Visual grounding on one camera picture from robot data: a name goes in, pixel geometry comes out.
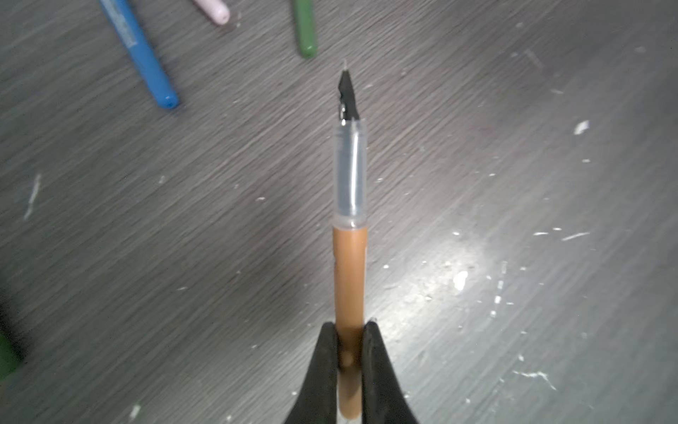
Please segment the pink fountain pen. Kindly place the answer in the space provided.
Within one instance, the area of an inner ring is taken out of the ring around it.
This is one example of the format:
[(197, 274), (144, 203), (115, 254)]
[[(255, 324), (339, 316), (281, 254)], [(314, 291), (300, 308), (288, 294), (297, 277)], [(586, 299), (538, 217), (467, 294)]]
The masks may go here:
[(224, 0), (194, 0), (194, 3), (217, 26), (224, 26), (229, 23), (231, 11)]

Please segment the orange brown pen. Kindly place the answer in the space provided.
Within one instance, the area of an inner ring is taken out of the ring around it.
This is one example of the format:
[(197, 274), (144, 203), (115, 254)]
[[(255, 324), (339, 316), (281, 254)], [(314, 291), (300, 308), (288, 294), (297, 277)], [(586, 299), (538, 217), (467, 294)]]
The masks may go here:
[(362, 413), (360, 355), (367, 278), (367, 136), (347, 65), (340, 75), (338, 93), (332, 218), (337, 395), (342, 417), (355, 420)]

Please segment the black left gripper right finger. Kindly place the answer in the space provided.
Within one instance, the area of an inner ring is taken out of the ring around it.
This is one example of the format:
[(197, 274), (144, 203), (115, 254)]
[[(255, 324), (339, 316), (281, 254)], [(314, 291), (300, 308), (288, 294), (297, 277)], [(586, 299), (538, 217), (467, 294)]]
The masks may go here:
[(378, 323), (368, 322), (363, 331), (362, 422), (365, 424), (418, 424), (408, 406)]

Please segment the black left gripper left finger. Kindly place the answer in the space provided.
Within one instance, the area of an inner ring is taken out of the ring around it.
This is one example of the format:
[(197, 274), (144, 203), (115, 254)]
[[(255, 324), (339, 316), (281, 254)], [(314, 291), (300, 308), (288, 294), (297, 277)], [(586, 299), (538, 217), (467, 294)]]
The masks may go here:
[(337, 423), (338, 337), (323, 323), (298, 398), (284, 424)]

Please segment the blue pen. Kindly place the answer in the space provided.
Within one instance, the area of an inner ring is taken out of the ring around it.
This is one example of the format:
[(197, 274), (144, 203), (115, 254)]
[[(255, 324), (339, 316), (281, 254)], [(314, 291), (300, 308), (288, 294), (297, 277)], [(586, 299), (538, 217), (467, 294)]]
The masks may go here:
[(166, 110), (178, 107), (178, 94), (129, 3), (124, 0), (100, 0), (99, 3), (156, 104)]

